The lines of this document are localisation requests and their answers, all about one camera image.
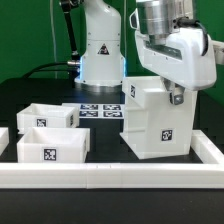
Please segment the black cable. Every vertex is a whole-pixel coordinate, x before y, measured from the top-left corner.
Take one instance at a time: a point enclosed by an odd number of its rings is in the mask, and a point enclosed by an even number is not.
[[[43,70],[38,70],[36,72],[69,72],[72,71],[71,69],[43,69]]]
[[[72,50],[72,60],[77,60],[80,58],[76,46],[76,40],[75,40],[75,35],[73,31],[73,25],[72,25],[72,20],[71,20],[71,15],[70,13],[64,13],[65,16],[65,21],[67,24],[67,29],[68,29],[68,35],[69,35],[69,41],[70,41],[70,46]]]
[[[199,21],[196,24],[201,28],[201,30],[203,32],[204,50],[203,50],[201,56],[205,56],[206,53],[208,52],[208,48],[209,48],[208,33],[207,33],[207,30],[205,29],[205,27]]]
[[[29,78],[34,72],[37,72],[43,68],[49,68],[49,67],[54,67],[54,66],[58,66],[58,65],[67,65],[67,62],[54,62],[54,63],[49,63],[49,64],[44,64],[44,65],[38,66],[38,67],[32,69],[31,71],[27,72],[26,74],[24,74],[22,76],[22,78]]]

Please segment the metal bracket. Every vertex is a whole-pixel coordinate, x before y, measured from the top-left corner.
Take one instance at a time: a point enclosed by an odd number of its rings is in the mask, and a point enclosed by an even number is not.
[[[170,92],[170,103],[176,106],[184,103],[185,88],[168,79],[165,79],[165,78],[161,78],[161,79],[166,90]]]
[[[224,43],[219,41],[212,41],[216,64],[224,65]]]

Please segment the white box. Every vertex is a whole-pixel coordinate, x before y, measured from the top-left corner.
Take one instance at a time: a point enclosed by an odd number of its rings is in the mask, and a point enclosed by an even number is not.
[[[124,79],[124,131],[121,137],[139,159],[187,155],[197,92],[186,90],[184,103],[170,103],[160,77]]]
[[[8,128],[0,128],[0,155],[9,144],[9,131]]]
[[[74,128],[79,126],[79,108],[31,104],[17,114],[19,134],[31,127]]]
[[[90,131],[82,128],[31,128],[17,143],[19,163],[84,163]]]

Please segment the robot logo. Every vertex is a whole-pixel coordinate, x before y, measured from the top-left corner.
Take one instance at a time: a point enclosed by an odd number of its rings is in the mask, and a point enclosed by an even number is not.
[[[100,51],[98,52],[98,54],[110,55],[106,44],[103,44],[103,46],[100,48]]]

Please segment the blue light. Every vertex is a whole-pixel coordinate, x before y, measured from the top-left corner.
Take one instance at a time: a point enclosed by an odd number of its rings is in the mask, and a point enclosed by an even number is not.
[[[124,77],[127,76],[127,60],[124,58]]]
[[[79,75],[79,79],[82,80],[83,77],[83,57],[81,57],[80,59],[80,75]]]

